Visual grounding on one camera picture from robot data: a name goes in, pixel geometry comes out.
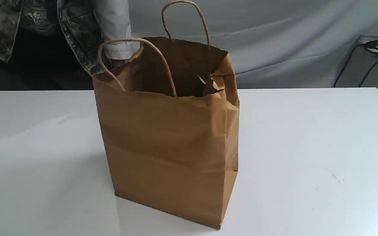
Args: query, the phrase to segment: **brown paper bag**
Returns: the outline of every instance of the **brown paper bag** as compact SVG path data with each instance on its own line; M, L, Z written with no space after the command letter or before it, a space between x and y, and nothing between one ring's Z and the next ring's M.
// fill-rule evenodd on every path
M238 170L239 99L228 53L209 39L106 43L123 41L142 42L141 55L112 71L101 62L106 72L93 75L115 194L219 229Z

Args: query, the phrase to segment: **table surface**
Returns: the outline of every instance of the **table surface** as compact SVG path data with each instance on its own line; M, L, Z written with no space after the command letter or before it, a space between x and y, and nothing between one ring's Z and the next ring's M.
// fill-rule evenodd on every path
M92 91L0 91L0 236L378 236L378 91L240 90L221 231L114 196Z

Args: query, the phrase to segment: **black pants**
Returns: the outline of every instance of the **black pants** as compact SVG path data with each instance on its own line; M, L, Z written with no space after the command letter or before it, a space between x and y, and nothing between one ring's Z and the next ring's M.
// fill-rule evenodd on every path
M40 36L18 29L8 63L0 60L0 90L93 89L63 34Z

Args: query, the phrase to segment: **white backdrop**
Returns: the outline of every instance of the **white backdrop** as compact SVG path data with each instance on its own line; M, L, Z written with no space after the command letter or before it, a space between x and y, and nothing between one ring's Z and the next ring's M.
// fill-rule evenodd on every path
M134 36L165 35L169 0L130 0ZM378 0L195 0L240 88L331 87L352 43L378 23ZM205 42L190 5L169 7L172 36Z

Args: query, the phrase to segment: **bag handle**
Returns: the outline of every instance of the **bag handle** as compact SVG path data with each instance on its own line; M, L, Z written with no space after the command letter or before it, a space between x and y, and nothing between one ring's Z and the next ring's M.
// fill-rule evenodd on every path
M142 42L148 46L150 46L151 48L154 49L154 51L156 51L156 53L159 54L159 56L161 57L162 61L163 61L163 64L164 64L164 67L167 71L167 76L168 76L168 79L170 81L170 85L171 85L171 89L173 90L173 96L174 97L177 97L177 94L176 94L176 87L174 87L174 82L173 82L173 78L171 77L171 72L170 72L170 68L168 67L168 64L167 64L167 61L165 60L162 52L156 47L154 46L150 41L146 40L146 39L141 39L141 38L130 38L130 39L114 39L114 40L109 40L109 41L106 41L104 43L102 43L100 46L99 46L99 50L97 52L97 59L99 61L99 64L100 66L106 71L106 73L108 73L112 78L114 78L120 85L120 88L122 89L122 91L125 91L125 88L123 87L123 85L121 84L121 82L119 81L119 79L117 79L117 77L112 73L110 72L105 63L103 63L102 61L102 51L103 51L103 46L104 45L107 45L107 44L111 44L111 43L115 43L115 42Z
M173 2L171 2L171 3L167 3L167 4L163 7L163 9L162 9L162 11L161 11L161 19L162 19L162 22L163 22L163 27L164 27L164 30L166 31L168 37L170 38L171 42L174 43L174 40L173 40L173 38L171 37L170 32L169 32L168 29L167 29L167 26L165 25L164 11L165 11L165 9L167 9L169 6L171 6L171 5L173 5L173 4L176 4L176 3L189 3L189 4L192 4L193 6L195 6L196 10L198 11L199 16L201 17L202 24L204 25L205 34L207 35L208 50L211 51L210 33L208 32L207 23L205 22L204 15L202 14L201 9L199 8L199 6L196 5L196 3L194 3L194 2L192 2L192 1L190 1L190 0L177 0L177 1L173 1Z

